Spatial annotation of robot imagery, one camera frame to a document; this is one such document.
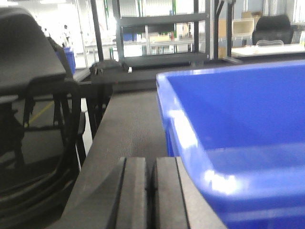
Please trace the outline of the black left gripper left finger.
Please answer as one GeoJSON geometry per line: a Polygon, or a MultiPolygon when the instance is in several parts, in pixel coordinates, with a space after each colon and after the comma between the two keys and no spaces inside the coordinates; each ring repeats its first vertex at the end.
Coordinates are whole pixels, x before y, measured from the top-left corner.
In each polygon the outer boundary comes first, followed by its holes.
{"type": "Polygon", "coordinates": [[[148,224],[146,160],[122,157],[98,188],[51,228],[146,229],[148,224]]]}

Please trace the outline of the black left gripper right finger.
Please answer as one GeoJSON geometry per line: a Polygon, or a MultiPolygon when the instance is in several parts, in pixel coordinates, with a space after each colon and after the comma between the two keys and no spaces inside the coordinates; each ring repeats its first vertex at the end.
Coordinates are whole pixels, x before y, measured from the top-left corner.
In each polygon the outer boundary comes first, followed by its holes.
{"type": "Polygon", "coordinates": [[[180,157],[159,157],[152,171],[153,229],[225,229],[180,157]]]}

